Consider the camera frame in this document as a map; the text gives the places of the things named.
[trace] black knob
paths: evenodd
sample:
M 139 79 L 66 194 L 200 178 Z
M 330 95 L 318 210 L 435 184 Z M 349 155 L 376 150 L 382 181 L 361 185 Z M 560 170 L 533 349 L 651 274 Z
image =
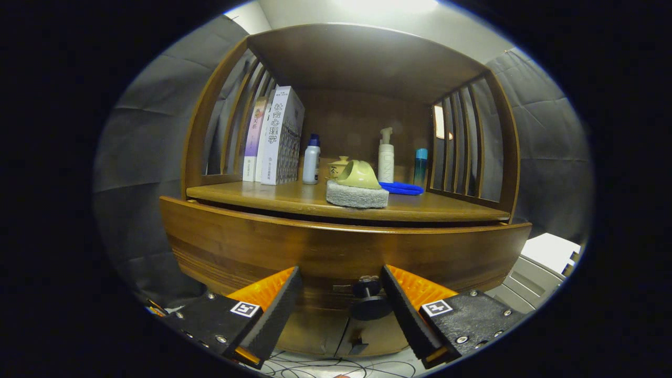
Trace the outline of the black knob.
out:
M 377 295 L 380 292 L 380 281 L 376 276 L 362 277 L 352 286 L 352 292 L 361 298 L 350 308 L 350 314 L 357 320 L 380 319 L 392 312 L 386 297 Z

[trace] gray sponge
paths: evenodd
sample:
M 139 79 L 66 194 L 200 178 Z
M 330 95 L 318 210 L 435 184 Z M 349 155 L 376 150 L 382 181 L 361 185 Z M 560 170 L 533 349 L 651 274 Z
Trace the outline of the gray sponge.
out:
M 327 202 L 338 206 L 359 209 L 386 207 L 389 195 L 390 192 L 385 189 L 357 188 L 341 185 L 334 180 L 327 181 Z

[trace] plastic bottle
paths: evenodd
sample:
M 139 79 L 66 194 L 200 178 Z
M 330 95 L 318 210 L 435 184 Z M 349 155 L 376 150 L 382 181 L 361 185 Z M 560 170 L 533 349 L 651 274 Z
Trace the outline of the plastic bottle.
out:
M 303 183 L 317 184 L 317 175 L 320 171 L 320 136 L 310 134 L 310 141 L 303 156 Z
M 394 146 L 390 144 L 392 128 L 383 128 L 380 134 L 382 139 L 378 147 L 378 181 L 394 182 Z
M 427 171 L 427 149 L 415 150 L 415 171 L 413 172 L 413 185 L 425 185 L 425 173 Z

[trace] blue bottle cap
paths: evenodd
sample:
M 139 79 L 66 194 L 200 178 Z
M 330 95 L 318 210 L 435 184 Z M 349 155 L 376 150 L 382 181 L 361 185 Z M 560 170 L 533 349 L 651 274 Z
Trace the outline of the blue bottle cap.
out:
M 427 149 L 417 149 L 417 150 L 415 150 L 415 159 L 427 160 Z
M 318 134 L 310 134 L 308 145 L 320 147 L 320 136 Z

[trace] curved wooden front panel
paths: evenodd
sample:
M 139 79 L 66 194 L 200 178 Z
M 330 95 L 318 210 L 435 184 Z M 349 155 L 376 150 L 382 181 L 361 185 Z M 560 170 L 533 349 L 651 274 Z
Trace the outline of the curved wooden front panel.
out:
M 295 221 L 161 197 L 180 268 L 229 294 L 289 266 L 304 283 L 299 307 L 347 309 L 352 285 L 384 264 L 455 291 L 499 285 L 532 225 L 465 228 L 357 227 Z

